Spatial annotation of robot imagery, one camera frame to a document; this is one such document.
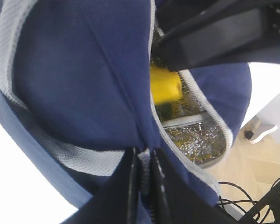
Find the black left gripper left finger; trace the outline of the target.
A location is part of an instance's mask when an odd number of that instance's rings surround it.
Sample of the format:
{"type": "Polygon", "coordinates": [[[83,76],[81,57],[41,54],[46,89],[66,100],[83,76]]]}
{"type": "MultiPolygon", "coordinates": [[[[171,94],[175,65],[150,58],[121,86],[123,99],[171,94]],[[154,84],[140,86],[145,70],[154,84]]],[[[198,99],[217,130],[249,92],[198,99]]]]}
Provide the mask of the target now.
{"type": "Polygon", "coordinates": [[[140,162],[135,148],[125,151],[108,182],[64,224],[135,224],[140,162]]]}

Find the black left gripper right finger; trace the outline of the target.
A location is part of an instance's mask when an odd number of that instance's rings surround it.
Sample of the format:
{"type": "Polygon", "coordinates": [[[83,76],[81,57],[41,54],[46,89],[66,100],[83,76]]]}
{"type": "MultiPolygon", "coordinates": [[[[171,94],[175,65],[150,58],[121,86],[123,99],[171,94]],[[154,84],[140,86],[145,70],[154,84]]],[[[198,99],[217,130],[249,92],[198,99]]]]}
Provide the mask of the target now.
{"type": "Polygon", "coordinates": [[[188,187],[159,148],[151,155],[151,191],[156,224],[237,223],[188,187]]]}

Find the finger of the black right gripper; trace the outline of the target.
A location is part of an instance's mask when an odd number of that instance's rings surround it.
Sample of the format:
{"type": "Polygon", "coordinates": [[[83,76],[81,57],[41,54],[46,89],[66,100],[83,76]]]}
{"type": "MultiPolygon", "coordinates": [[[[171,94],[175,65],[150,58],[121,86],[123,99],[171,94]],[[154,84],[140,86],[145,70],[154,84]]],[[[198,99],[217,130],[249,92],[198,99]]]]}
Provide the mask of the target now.
{"type": "Polygon", "coordinates": [[[280,0],[167,0],[155,15],[154,52],[171,71],[280,64],[280,0]]]}

